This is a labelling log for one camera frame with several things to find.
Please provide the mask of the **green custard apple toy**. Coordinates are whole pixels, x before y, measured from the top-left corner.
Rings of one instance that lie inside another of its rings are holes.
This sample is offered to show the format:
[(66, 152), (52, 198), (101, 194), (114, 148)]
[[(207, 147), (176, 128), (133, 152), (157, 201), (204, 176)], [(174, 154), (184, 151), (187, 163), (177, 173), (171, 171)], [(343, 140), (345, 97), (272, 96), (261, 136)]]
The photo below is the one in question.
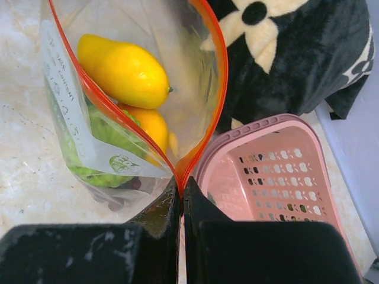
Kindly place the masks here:
[(69, 170), (81, 181), (99, 188), (119, 188), (135, 178), (148, 146), (137, 135), (87, 103), (82, 115), (59, 104), (47, 90), (60, 149)]

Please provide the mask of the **dark red grape bunch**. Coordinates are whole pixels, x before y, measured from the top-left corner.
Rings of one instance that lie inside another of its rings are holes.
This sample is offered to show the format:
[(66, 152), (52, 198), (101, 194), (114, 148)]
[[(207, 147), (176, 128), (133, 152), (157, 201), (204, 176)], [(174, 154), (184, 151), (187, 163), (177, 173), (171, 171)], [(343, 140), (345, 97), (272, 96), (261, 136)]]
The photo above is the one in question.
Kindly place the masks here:
[(101, 189), (96, 193), (96, 200), (107, 204), (111, 211), (117, 212), (133, 207), (144, 197), (150, 195), (152, 191), (149, 178), (133, 177), (117, 188)]

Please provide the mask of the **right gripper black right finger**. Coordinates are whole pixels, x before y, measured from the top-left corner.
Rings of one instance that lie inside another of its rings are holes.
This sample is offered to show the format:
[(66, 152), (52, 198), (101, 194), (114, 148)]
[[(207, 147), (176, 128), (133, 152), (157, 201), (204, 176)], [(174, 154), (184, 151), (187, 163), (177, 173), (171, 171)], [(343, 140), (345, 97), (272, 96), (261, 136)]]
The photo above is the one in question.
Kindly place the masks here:
[(190, 178), (184, 190), (188, 283), (361, 283), (324, 222), (233, 221)]

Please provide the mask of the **clear zip top bag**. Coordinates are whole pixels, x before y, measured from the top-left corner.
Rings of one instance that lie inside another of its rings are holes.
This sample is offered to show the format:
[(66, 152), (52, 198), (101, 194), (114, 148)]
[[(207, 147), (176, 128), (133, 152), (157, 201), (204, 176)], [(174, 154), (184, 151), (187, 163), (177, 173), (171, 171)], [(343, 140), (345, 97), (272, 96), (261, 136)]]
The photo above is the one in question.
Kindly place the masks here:
[(69, 170), (132, 217), (183, 189), (219, 120), (227, 53), (207, 1), (42, 1), (46, 90)]

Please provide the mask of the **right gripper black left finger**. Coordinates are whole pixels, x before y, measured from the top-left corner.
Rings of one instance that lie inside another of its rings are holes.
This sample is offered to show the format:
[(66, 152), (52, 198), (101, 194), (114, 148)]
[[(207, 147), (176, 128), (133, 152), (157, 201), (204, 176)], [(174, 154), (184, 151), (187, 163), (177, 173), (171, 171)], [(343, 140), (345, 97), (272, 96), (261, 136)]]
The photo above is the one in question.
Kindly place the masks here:
[(177, 283), (175, 179), (123, 224), (30, 224), (1, 239), (2, 283)]

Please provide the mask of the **yellow mango toy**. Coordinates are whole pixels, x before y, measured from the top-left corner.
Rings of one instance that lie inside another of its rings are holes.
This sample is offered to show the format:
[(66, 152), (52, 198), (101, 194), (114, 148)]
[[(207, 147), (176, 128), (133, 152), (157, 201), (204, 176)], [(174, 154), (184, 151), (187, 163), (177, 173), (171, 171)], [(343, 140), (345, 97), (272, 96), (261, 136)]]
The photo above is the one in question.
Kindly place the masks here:
[(140, 127), (150, 136), (150, 138), (167, 154), (169, 149), (174, 158), (178, 158), (178, 139), (171, 132), (168, 125), (157, 109), (144, 109), (126, 104), (118, 103), (119, 108), (127, 111), (139, 123)]

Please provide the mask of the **orange fruit toy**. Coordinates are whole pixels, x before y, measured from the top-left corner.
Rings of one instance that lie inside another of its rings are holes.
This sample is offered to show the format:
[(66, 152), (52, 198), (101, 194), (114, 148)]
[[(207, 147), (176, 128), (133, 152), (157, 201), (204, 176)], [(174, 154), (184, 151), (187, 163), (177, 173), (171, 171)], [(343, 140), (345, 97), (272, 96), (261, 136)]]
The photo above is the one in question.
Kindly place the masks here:
[(77, 55), (85, 73), (108, 96), (123, 104), (155, 109), (172, 92), (161, 63), (136, 44), (84, 34), (78, 41)]

